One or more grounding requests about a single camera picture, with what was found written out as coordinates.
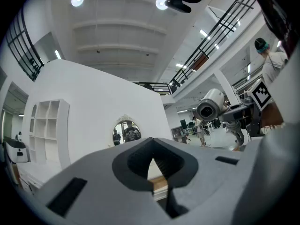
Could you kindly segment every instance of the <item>white shelf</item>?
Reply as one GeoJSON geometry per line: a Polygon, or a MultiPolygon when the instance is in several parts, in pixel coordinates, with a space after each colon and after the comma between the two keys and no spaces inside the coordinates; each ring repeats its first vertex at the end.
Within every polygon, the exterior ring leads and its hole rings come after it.
{"type": "Polygon", "coordinates": [[[56,119],[47,119],[46,137],[56,138],[56,119]]]}
{"type": "Polygon", "coordinates": [[[31,160],[31,162],[33,162],[33,163],[36,163],[36,162],[37,162],[36,152],[33,151],[33,150],[30,150],[30,160],[31,160]]]}
{"type": "Polygon", "coordinates": [[[60,106],[60,101],[51,101],[48,118],[57,118],[59,106],[60,106]]]}
{"type": "Polygon", "coordinates": [[[36,150],[35,147],[35,142],[34,142],[34,137],[33,136],[29,136],[29,148],[33,151],[36,150]]]}
{"type": "Polygon", "coordinates": [[[36,119],[35,136],[45,137],[47,119],[36,119]]]}
{"type": "Polygon", "coordinates": [[[45,164],[46,163],[46,152],[45,152],[45,139],[35,137],[35,147],[36,147],[36,156],[37,163],[45,164]]]}
{"type": "Polygon", "coordinates": [[[35,117],[36,116],[36,112],[37,112],[37,105],[34,105],[33,108],[32,108],[31,116],[35,117]]]}
{"type": "Polygon", "coordinates": [[[60,162],[58,146],[55,140],[45,139],[45,151],[47,161],[60,162]]]}
{"type": "Polygon", "coordinates": [[[36,117],[37,118],[46,118],[47,112],[49,109],[49,105],[50,105],[50,101],[39,103],[38,107],[37,107],[36,117]]]}
{"type": "Polygon", "coordinates": [[[34,119],[30,120],[30,128],[29,128],[30,133],[34,133],[34,119]]]}
{"type": "Polygon", "coordinates": [[[29,132],[33,163],[60,169],[71,164],[67,138],[69,108],[62,99],[36,103],[33,107],[29,132]]]}

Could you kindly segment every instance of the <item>man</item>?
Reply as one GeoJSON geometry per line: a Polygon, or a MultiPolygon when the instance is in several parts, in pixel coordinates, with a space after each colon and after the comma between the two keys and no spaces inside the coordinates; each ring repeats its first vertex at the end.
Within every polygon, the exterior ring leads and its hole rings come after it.
{"type": "Polygon", "coordinates": [[[116,129],[113,131],[112,139],[115,146],[120,145],[121,135],[118,134],[116,129]]]}
{"type": "Polygon", "coordinates": [[[125,142],[131,142],[141,138],[139,130],[132,126],[132,121],[127,121],[127,128],[123,132],[125,142]]]}
{"type": "Polygon", "coordinates": [[[200,138],[201,146],[205,147],[206,142],[204,139],[203,123],[196,117],[193,117],[193,120],[195,121],[195,127],[197,128],[197,138],[200,138]]]}
{"type": "Polygon", "coordinates": [[[262,68],[262,76],[266,86],[269,87],[287,63],[287,55],[284,52],[270,52],[270,45],[261,37],[255,40],[254,45],[257,52],[266,59],[262,68]]]}
{"type": "Polygon", "coordinates": [[[18,140],[19,142],[22,142],[21,135],[22,135],[22,133],[19,132],[19,134],[17,134],[17,135],[15,136],[15,139],[18,140]]]}

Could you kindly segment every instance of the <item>black slot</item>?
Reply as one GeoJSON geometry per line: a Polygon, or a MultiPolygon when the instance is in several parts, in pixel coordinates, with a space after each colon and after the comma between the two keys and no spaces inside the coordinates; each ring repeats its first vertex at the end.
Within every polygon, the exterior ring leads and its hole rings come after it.
{"type": "Polygon", "coordinates": [[[81,178],[73,178],[49,203],[47,207],[56,214],[62,217],[65,216],[86,183],[87,180],[81,178]]]}
{"type": "Polygon", "coordinates": [[[232,165],[237,165],[238,164],[238,159],[234,159],[234,158],[230,158],[230,157],[216,157],[217,161],[220,161],[222,163],[228,163],[228,164],[232,164],[232,165]]]}

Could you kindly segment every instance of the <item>ceiling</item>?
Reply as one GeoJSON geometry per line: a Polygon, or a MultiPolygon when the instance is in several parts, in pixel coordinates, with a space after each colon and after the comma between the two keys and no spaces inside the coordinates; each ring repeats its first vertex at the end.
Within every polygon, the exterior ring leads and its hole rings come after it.
{"type": "Polygon", "coordinates": [[[5,97],[3,109],[13,115],[24,114],[27,99],[28,95],[12,82],[5,97]]]}

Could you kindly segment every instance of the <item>white column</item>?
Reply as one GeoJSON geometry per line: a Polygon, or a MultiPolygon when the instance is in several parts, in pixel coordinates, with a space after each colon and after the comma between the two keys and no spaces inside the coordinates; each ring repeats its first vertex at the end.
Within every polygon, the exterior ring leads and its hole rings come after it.
{"type": "Polygon", "coordinates": [[[236,96],[233,92],[233,89],[231,88],[230,83],[228,82],[228,80],[226,79],[224,74],[219,69],[215,70],[214,74],[215,74],[216,78],[219,80],[222,88],[224,89],[224,92],[226,93],[226,95],[230,101],[230,104],[231,105],[239,104],[239,101],[236,98],[236,96]]]}

